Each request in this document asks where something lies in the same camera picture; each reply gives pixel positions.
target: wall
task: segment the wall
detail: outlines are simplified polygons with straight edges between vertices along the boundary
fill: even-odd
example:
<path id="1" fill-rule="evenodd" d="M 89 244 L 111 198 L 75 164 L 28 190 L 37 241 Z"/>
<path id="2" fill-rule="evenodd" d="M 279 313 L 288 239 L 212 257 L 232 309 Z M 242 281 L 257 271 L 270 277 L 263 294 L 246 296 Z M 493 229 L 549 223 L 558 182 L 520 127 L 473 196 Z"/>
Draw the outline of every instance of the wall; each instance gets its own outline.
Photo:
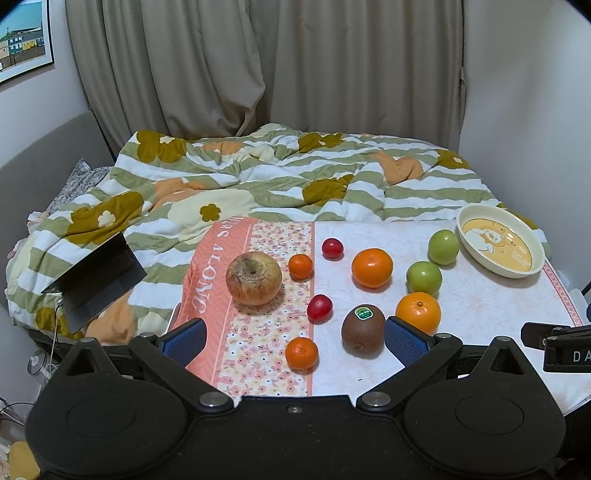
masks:
<path id="1" fill-rule="evenodd" d="M 66 21 L 65 0 L 49 2 L 55 63 L 0 86 L 0 165 L 88 110 Z"/>
<path id="2" fill-rule="evenodd" d="M 564 0 L 465 0 L 459 153 L 545 231 L 570 287 L 591 280 L 591 24 Z"/>
<path id="3" fill-rule="evenodd" d="M 88 110 L 70 45 L 64 0 L 50 0 L 49 11 L 55 64 L 0 86 L 0 164 Z M 27 361 L 36 349 L 25 330 L 13 327 L 0 307 L 0 396 L 10 402 L 36 398 L 39 384 L 27 374 Z M 21 433 L 13 424 L 2 422 L 0 436 L 15 438 Z"/>

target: framed picture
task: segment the framed picture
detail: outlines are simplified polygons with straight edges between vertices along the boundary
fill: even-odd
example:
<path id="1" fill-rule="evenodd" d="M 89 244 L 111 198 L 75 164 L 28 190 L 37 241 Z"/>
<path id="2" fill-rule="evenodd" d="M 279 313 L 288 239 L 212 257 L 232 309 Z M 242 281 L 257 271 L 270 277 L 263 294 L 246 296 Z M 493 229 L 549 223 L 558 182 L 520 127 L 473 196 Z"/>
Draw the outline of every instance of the framed picture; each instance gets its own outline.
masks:
<path id="1" fill-rule="evenodd" d="M 52 63 L 49 0 L 23 0 L 0 21 L 0 85 Z"/>

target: beige curtain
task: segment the beige curtain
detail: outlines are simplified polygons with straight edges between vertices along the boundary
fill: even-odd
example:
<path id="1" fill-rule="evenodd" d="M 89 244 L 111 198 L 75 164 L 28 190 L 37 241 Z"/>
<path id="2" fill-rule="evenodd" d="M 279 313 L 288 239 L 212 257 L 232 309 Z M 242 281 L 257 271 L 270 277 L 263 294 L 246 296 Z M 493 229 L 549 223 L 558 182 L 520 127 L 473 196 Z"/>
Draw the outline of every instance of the beige curtain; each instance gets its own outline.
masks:
<path id="1" fill-rule="evenodd" d="M 66 0 L 74 55 L 113 150 L 138 129 L 184 138 L 304 131 L 457 149 L 462 0 Z"/>

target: small orange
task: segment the small orange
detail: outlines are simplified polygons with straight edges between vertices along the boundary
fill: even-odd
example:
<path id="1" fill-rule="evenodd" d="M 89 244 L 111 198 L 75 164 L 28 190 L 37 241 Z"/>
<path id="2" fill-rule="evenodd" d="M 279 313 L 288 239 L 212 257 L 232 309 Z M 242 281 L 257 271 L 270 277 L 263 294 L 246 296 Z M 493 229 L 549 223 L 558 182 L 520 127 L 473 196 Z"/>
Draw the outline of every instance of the small orange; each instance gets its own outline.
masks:
<path id="1" fill-rule="evenodd" d="M 293 370 L 308 370 L 318 361 L 318 347 L 305 337 L 296 337 L 285 347 L 287 365 Z"/>
<path id="2" fill-rule="evenodd" d="M 361 250 L 351 263 L 351 273 L 357 283 L 369 288 L 380 288 L 392 275 L 392 257 L 381 248 Z"/>
<path id="3" fill-rule="evenodd" d="M 287 267 L 289 268 L 292 277 L 302 280 L 312 275 L 314 262 L 306 254 L 297 254 L 290 258 Z"/>
<path id="4" fill-rule="evenodd" d="M 432 335 L 441 322 L 441 308 L 431 295 L 418 291 L 402 297 L 396 307 L 396 317 Z"/>

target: headboard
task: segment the headboard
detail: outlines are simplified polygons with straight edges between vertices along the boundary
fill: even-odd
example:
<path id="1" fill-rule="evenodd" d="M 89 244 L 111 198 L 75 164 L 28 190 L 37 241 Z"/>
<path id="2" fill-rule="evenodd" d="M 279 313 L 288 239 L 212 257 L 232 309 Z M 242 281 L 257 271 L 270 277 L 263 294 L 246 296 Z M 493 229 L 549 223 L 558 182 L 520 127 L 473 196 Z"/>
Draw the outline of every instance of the headboard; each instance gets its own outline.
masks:
<path id="1" fill-rule="evenodd" d="M 8 307 L 4 294 L 7 253 L 28 236 L 28 215 L 47 208 L 82 157 L 92 168 L 113 165 L 92 112 L 57 127 L 0 167 L 0 303 L 4 307 Z"/>

